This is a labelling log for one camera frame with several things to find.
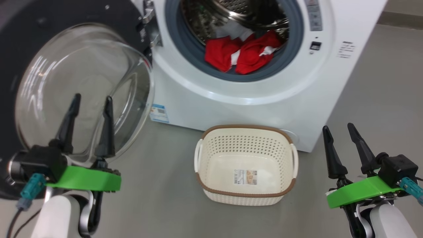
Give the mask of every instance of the floor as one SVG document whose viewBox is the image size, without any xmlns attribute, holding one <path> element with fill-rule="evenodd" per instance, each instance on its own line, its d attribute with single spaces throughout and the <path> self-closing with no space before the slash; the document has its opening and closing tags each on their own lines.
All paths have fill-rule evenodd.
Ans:
<svg viewBox="0 0 423 238">
<path fill-rule="evenodd" d="M 348 178 L 360 172 L 360 160 L 346 124 L 353 122 L 375 154 L 404 154 L 423 167 L 423 31 L 378 25 L 342 93 L 328 126 Z M 111 164 L 122 172 L 122 191 L 105 195 L 96 238 L 257 238 L 349 237 L 341 209 L 329 209 L 322 139 L 312 153 L 300 153 L 294 189 L 280 203 L 241 207 L 209 200 L 196 181 L 193 153 L 200 131 L 146 123 L 127 158 Z M 41 202 L 36 202 L 29 217 Z M 406 197 L 396 201 L 418 237 L 423 237 L 421 209 Z M 3 221 L 14 202 L 1 201 Z M 5 232 L 8 222 L 0 224 Z M 32 225 L 21 237 L 29 237 Z"/>
</svg>

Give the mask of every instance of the transparent door glass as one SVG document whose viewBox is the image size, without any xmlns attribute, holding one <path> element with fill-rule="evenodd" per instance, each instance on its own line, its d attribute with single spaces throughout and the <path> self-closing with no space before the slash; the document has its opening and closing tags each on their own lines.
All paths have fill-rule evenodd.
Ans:
<svg viewBox="0 0 423 238">
<path fill-rule="evenodd" d="M 15 105 L 17 130 L 26 147 L 47 145 L 80 93 L 70 157 L 90 166 L 106 96 L 113 98 L 117 158 L 138 135 L 153 92 L 151 67 L 142 54 L 104 26 L 76 26 L 52 38 L 28 66 Z"/>
</svg>

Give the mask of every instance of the green plastic mount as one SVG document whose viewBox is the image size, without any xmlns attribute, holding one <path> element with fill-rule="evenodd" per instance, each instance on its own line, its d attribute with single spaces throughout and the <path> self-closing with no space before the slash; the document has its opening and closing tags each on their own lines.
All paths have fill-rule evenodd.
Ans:
<svg viewBox="0 0 423 238">
<path fill-rule="evenodd" d="M 46 186 L 69 190 L 119 191 L 122 178 L 118 175 L 84 167 L 68 166 L 57 183 Z"/>
<path fill-rule="evenodd" d="M 338 208 L 340 206 L 399 190 L 402 189 L 391 188 L 378 176 L 374 176 L 344 186 L 329 194 L 326 199 L 330 208 Z"/>
</svg>

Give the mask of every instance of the black cable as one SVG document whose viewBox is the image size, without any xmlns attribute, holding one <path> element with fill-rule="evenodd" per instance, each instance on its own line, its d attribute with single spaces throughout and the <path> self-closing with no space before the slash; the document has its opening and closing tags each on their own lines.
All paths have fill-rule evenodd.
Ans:
<svg viewBox="0 0 423 238">
<path fill-rule="evenodd" d="M 32 219 L 34 219 L 39 213 L 40 213 L 41 209 L 38 210 L 36 213 L 34 213 L 34 215 L 32 215 L 32 217 L 30 217 L 24 224 L 22 224 L 21 227 L 19 227 L 19 229 L 16 231 L 15 235 L 13 236 L 13 238 L 18 237 L 19 232 L 26 226 L 28 225 L 28 223 L 30 223 L 30 221 L 32 221 Z"/>
<path fill-rule="evenodd" d="M 15 226 L 16 220 L 18 219 L 18 217 L 19 217 L 19 215 L 21 214 L 22 211 L 23 211 L 23 208 L 19 208 L 18 211 L 16 212 L 15 216 L 13 217 L 12 221 L 10 222 L 9 229 L 7 230 L 6 238 L 12 237 L 13 227 Z"/>
</svg>

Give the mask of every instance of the washing machine door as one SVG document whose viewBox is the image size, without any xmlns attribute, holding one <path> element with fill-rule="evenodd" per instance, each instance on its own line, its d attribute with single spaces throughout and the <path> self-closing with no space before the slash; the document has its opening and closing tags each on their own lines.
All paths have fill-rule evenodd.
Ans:
<svg viewBox="0 0 423 238">
<path fill-rule="evenodd" d="M 143 16 L 129 0 L 0 0 L 1 198 L 22 189 L 8 176 L 13 155 L 48 145 L 76 93 L 73 164 L 95 159 L 107 95 L 116 149 L 108 162 L 131 146 L 153 100 Z"/>
</svg>

